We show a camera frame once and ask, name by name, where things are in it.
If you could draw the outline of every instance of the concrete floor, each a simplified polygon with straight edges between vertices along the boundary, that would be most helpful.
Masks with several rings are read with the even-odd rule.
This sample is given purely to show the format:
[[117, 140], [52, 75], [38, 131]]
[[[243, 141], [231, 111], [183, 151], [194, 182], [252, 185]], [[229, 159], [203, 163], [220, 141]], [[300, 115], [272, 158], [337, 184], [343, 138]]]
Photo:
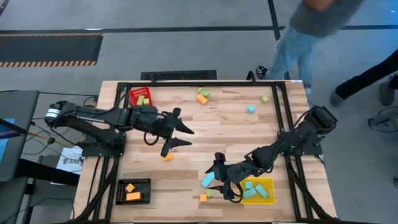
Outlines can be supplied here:
[[[279, 25], [287, 25], [298, 1], [274, 2]], [[265, 0], [10, 0], [0, 17], [0, 30], [271, 25]], [[398, 25], [398, 1], [367, 0], [349, 25]], [[366, 119], [384, 108], [377, 84], [338, 108], [328, 102], [337, 85], [398, 48], [397, 29], [370, 28], [343, 30], [320, 42], [309, 100], [327, 106], [339, 120], [322, 144], [339, 218], [392, 224], [398, 221], [398, 189], [392, 184], [398, 177], [398, 140], [396, 133], [367, 126]], [[0, 68], [0, 90], [98, 94], [103, 80], [138, 80], [141, 72], [166, 70], [216, 69], [219, 79], [242, 79], [256, 65], [271, 64], [274, 45], [273, 31], [107, 33], [97, 66]], [[290, 74], [296, 78], [297, 69]], [[82, 103], [85, 98], [41, 95], [35, 117], [43, 117], [50, 103], [64, 99]], [[67, 137], [81, 139], [74, 132]], [[26, 151], [41, 147], [30, 142]], [[31, 223], [62, 222], [69, 214], [69, 203], [41, 206]]]

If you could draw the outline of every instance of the butcher block tabletop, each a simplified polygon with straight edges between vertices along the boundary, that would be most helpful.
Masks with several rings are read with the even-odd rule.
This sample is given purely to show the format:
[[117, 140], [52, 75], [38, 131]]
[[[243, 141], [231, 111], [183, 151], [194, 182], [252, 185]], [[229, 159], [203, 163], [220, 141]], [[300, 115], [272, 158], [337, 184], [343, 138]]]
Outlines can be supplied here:
[[[117, 81], [103, 82], [98, 108], [113, 107], [117, 84]], [[295, 122], [308, 110], [307, 97], [300, 82], [286, 81], [286, 87]], [[200, 202], [200, 194], [205, 193], [201, 181], [206, 176], [205, 171], [211, 167], [216, 152], [225, 154], [226, 164], [242, 161], [243, 156], [251, 150], [275, 142], [279, 130], [271, 87], [204, 86], [203, 88], [210, 93], [205, 106], [197, 102], [198, 87], [149, 87], [153, 105], [159, 111], [181, 108], [182, 121], [195, 134], [175, 131], [174, 137], [193, 144], [172, 149], [174, 159], [163, 162], [160, 150], [164, 141], [159, 140], [155, 146], [147, 146], [143, 141], [143, 132], [128, 131], [124, 155], [119, 162], [118, 180], [151, 178], [150, 204], [115, 205], [114, 199], [111, 222], [295, 221], [283, 156], [276, 159], [272, 173], [261, 176], [274, 180], [275, 205], [231, 203], [224, 200], [216, 191], [207, 202]], [[278, 94], [284, 126], [288, 129], [280, 90]], [[260, 101], [264, 95], [269, 97], [266, 104]], [[256, 107], [254, 114], [247, 112], [250, 105]], [[84, 161], [74, 203], [76, 215], [86, 207], [96, 161], [96, 157]], [[325, 211], [335, 217], [336, 212], [323, 164], [314, 156], [304, 155], [302, 161], [309, 191]], [[101, 158], [91, 197], [98, 189], [102, 162]], [[110, 159], [108, 171], [112, 163], [113, 160]], [[220, 183], [215, 180], [209, 187]], [[301, 214], [306, 217], [302, 194], [298, 188], [297, 192]], [[104, 217], [107, 199], [108, 192], [103, 197], [100, 218]]]

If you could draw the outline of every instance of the black pants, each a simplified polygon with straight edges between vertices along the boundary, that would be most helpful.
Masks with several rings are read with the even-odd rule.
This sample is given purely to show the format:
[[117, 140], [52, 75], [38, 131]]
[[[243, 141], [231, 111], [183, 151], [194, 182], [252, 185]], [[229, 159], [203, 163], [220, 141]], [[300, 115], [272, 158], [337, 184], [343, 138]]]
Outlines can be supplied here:
[[[398, 50], [396, 50], [390, 57], [385, 59], [373, 68], [366, 72], [353, 77], [352, 79], [344, 82], [336, 88], [336, 93], [342, 99], [347, 99], [354, 93], [368, 87], [376, 81], [390, 75], [398, 70]], [[398, 76], [395, 76], [389, 83], [389, 87], [398, 90]]]

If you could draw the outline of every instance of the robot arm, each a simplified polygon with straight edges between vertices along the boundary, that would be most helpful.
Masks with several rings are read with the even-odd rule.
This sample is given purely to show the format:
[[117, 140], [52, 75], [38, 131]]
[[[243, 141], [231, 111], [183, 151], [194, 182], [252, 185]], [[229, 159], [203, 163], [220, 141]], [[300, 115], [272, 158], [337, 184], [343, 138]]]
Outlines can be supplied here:
[[[194, 134], [178, 118], [180, 112], [180, 108], [174, 108], [172, 113], [166, 111], [158, 113], [154, 106], [101, 110], [78, 106], [67, 101], [59, 101], [50, 105], [50, 109], [45, 116], [45, 122], [50, 128], [68, 126], [87, 134], [86, 140], [77, 143], [83, 150], [85, 148], [90, 150], [89, 146], [96, 144], [97, 147], [106, 147], [117, 151], [115, 149], [124, 147], [126, 138], [124, 132], [133, 129], [140, 130], [145, 132], [144, 141], [148, 145], [156, 144], [159, 138], [166, 140], [161, 152], [161, 156], [165, 157], [173, 147], [191, 145], [190, 142], [172, 138], [174, 129]], [[100, 129], [87, 123], [87, 121], [106, 123], [110, 128]], [[147, 142], [147, 133], [156, 136], [156, 140], [152, 143]]]
[[[325, 107], [314, 107], [304, 113], [298, 121], [304, 120], [291, 130], [285, 137], [278, 138], [278, 141], [270, 146], [262, 146], [251, 151], [244, 156], [245, 160], [237, 164], [225, 165], [225, 155], [217, 152], [213, 166], [206, 173], [214, 172], [215, 179], [224, 183], [224, 186], [212, 187], [219, 190], [224, 199], [234, 203], [241, 201], [233, 200], [234, 196], [242, 197], [240, 181], [253, 175], [260, 176], [263, 173], [272, 172], [274, 161], [281, 152], [289, 153], [292, 150], [302, 150], [303, 147], [313, 144], [317, 145], [324, 138], [324, 135], [332, 131], [336, 126], [336, 118]], [[231, 189], [231, 183], [235, 184], [240, 194], [236, 194]]]

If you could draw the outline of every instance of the gray shirt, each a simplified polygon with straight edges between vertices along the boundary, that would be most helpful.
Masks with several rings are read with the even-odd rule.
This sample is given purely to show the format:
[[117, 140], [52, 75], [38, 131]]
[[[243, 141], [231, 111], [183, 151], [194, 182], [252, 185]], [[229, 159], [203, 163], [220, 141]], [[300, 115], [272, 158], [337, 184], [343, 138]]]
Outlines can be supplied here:
[[301, 2], [290, 18], [290, 26], [303, 34], [328, 36], [343, 27], [363, 1], [336, 0], [323, 11], [312, 9]]

